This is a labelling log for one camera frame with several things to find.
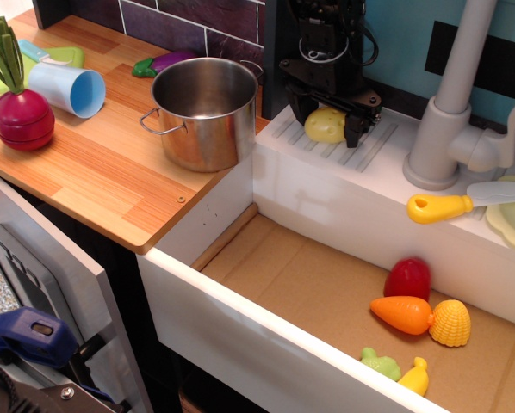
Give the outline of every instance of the stainless steel pot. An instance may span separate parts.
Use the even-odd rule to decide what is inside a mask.
[[[248,156],[256,135],[258,80],[226,59],[184,60],[161,71],[151,87],[158,105],[140,118],[162,136],[165,155],[188,170],[215,172]],[[155,131],[145,119],[158,112]]]

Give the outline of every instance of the wooden countertop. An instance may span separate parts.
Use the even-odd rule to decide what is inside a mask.
[[[153,79],[134,77],[131,70],[166,51],[73,15],[46,30],[38,29],[33,10],[9,24],[18,39],[39,47],[80,47],[84,67],[102,74],[107,97],[88,120],[53,108],[53,140],[37,151],[15,151],[0,140],[0,176],[131,251],[146,253],[228,172],[176,166],[166,159],[160,137],[141,128],[140,117],[156,106]],[[154,116],[146,123],[159,128]],[[266,123],[258,117],[257,130]]]

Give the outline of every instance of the cup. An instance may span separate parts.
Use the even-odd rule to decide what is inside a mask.
[[[51,63],[38,63],[32,68],[28,87],[43,95],[49,104],[85,119],[101,110],[106,96],[106,86],[98,72]]]

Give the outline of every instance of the purple tile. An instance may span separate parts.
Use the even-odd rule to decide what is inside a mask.
[[[254,46],[211,30],[207,30],[207,36],[208,56],[234,61],[250,60],[260,66],[262,65],[264,57],[264,49],[262,47]]]
[[[249,0],[158,0],[158,9],[225,34],[258,42],[258,4]]]
[[[121,10],[128,35],[170,51],[206,55],[204,28],[124,1]]]
[[[156,9],[156,0],[131,0],[132,3],[142,4],[143,6]]]
[[[70,0],[70,7],[73,15],[123,33],[117,0]]]

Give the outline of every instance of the gray faucet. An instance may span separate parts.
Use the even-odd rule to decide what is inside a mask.
[[[426,108],[403,165],[412,184],[433,191],[453,185],[458,163],[474,172],[515,162],[515,107],[506,135],[471,126],[469,98],[497,0],[468,0],[439,85]]]

